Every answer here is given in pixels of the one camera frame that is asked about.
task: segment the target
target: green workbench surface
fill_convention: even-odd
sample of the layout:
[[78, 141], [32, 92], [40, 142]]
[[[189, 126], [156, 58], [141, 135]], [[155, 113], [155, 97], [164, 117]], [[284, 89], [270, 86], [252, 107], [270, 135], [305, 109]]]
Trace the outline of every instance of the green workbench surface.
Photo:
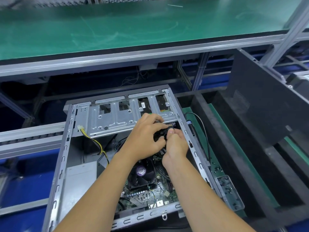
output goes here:
[[156, 0], [0, 11], [0, 60], [284, 30], [301, 0]]

